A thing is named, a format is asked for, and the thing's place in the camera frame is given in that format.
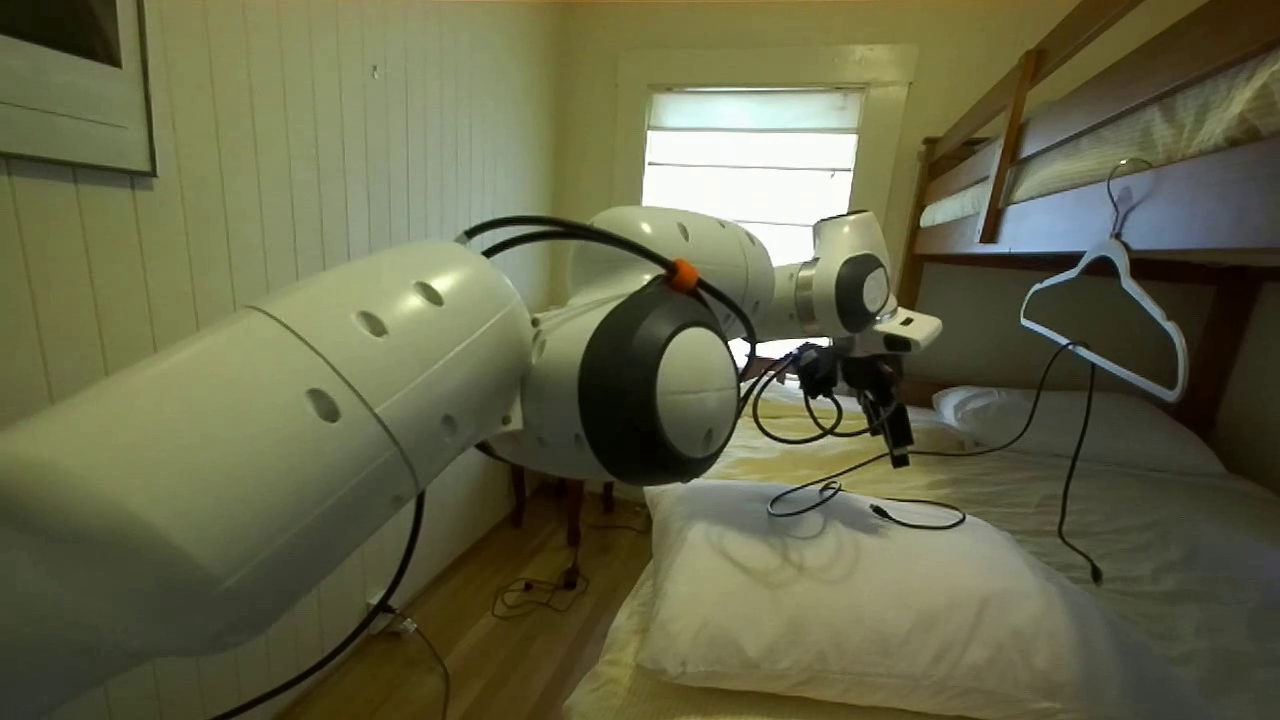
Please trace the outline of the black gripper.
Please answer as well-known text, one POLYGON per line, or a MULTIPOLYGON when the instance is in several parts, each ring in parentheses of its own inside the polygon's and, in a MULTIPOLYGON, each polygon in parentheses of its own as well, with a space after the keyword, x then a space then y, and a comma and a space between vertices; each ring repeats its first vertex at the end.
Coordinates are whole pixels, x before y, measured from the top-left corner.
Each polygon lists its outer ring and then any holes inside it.
POLYGON ((902 361, 897 358, 845 358, 835 347, 804 346, 795 358, 804 396, 835 401, 849 394, 868 432, 883 440, 888 465, 905 470, 913 448, 913 421, 897 396, 902 361))

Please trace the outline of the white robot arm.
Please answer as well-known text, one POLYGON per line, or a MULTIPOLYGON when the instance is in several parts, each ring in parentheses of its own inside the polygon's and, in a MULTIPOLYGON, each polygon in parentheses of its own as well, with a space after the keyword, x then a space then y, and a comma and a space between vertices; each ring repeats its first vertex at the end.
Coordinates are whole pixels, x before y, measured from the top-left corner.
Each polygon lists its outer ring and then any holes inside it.
POLYGON ((729 221, 500 215, 310 277, 0 432, 0 707, 41 720, 152 658, 226 652, 472 448, 563 479, 706 476, 733 346, 828 337, 883 437, 902 353, 872 212, 777 263, 729 221))

